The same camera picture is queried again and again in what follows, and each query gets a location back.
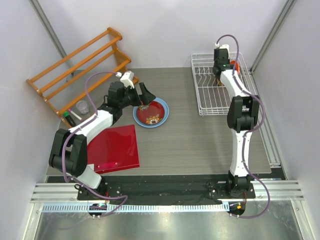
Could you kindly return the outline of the light blue plate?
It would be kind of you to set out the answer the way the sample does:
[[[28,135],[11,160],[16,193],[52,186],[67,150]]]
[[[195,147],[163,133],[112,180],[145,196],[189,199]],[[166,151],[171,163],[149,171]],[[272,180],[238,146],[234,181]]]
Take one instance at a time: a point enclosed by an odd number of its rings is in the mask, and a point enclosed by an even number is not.
[[[170,113],[168,104],[163,99],[161,99],[159,97],[156,97],[154,101],[157,101],[157,102],[161,103],[162,106],[164,107],[165,114],[164,114],[164,117],[163,117],[162,121],[160,123],[158,123],[158,124],[155,124],[155,125],[146,125],[146,124],[141,123],[138,120],[137,116],[136,116],[136,110],[137,110],[138,106],[135,106],[133,108],[133,118],[134,118],[134,120],[136,121],[136,123],[138,125],[140,125],[140,126],[142,126],[144,128],[156,128],[156,127],[161,126],[168,119],[169,113]]]

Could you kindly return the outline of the red floral plate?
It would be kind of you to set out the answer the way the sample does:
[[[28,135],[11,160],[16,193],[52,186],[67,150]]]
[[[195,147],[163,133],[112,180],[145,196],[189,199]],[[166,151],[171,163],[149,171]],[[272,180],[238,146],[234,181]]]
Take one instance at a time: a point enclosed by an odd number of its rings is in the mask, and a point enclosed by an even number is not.
[[[153,126],[159,124],[165,116],[163,105],[152,101],[149,105],[141,105],[136,110],[137,119],[145,125]]]

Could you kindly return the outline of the orange plate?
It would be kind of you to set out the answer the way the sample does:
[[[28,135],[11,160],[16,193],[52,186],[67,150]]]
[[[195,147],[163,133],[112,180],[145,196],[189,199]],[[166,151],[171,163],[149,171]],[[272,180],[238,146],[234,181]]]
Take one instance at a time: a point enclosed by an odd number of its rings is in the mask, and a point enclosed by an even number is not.
[[[239,74],[240,73],[240,65],[238,62],[236,62],[235,60],[231,60],[230,61],[230,65],[231,65],[231,69],[233,69],[234,65],[235,65],[235,71]]]

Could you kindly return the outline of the yellow patterned plate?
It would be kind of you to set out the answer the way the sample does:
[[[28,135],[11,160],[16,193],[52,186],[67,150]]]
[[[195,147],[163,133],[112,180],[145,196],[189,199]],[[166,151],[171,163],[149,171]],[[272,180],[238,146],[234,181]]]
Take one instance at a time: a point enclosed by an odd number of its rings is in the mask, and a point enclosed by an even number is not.
[[[218,87],[224,87],[225,86],[218,78],[215,78],[215,81],[216,81],[216,84],[217,84]]]

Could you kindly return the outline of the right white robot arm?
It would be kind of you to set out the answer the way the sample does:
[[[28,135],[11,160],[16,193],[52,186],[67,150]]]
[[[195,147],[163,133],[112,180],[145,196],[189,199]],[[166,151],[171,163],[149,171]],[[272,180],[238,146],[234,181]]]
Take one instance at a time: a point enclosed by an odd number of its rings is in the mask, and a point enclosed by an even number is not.
[[[225,192],[231,198],[240,198],[250,190],[252,176],[248,172],[247,161],[251,131],[258,123],[260,104],[240,80],[237,64],[230,61],[228,45],[217,45],[213,56],[213,73],[231,97],[227,125],[232,133],[233,147]]]

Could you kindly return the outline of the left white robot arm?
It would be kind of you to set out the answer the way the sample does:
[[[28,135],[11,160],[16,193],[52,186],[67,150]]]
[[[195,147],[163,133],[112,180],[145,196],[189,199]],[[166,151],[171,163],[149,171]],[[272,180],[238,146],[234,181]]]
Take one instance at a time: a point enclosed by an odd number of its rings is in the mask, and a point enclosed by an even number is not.
[[[63,174],[64,181],[75,181],[86,188],[93,198],[106,198],[107,188],[102,177],[88,165],[88,144],[102,131],[114,125],[128,106],[149,105],[156,96],[139,84],[141,94],[130,85],[112,82],[104,103],[95,107],[94,114],[81,124],[56,131],[49,155],[49,166]]]

